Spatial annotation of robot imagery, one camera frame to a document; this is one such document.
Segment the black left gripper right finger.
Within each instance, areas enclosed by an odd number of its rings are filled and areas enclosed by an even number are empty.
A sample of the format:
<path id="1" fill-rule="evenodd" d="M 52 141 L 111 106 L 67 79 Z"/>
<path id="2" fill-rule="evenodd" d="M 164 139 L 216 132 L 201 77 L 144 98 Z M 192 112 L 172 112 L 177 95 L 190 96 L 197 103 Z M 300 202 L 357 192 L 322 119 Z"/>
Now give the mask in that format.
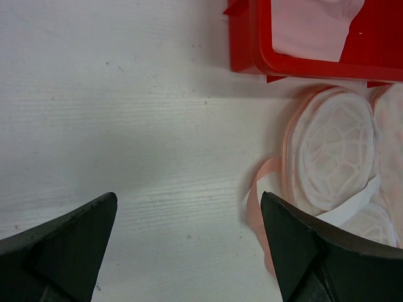
<path id="1" fill-rule="evenodd" d="M 348 233 L 273 193 L 261 212 L 283 301 L 402 301 L 402 250 Z"/>

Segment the pink tulip mesh laundry bag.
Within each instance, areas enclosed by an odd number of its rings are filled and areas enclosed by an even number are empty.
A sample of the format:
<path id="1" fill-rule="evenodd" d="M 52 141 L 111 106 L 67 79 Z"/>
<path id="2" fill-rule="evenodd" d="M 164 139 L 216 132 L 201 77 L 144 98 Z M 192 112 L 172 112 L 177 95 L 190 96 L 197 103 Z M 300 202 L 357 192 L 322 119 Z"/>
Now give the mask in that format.
<path id="1" fill-rule="evenodd" d="M 359 237 L 402 247 L 402 86 L 385 86 L 371 98 L 325 86 L 302 101 L 282 154 L 262 163 L 246 199 L 247 221 L 274 272 L 264 192 Z"/>

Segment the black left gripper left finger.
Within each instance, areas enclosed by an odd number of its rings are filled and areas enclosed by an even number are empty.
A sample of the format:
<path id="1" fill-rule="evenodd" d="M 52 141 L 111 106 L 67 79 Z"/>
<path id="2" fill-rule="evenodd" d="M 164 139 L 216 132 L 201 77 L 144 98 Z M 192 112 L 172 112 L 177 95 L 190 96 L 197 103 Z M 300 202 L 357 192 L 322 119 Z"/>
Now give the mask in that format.
<path id="1" fill-rule="evenodd" d="M 1 301 L 91 301 L 117 212 L 105 193 L 1 240 Z"/>

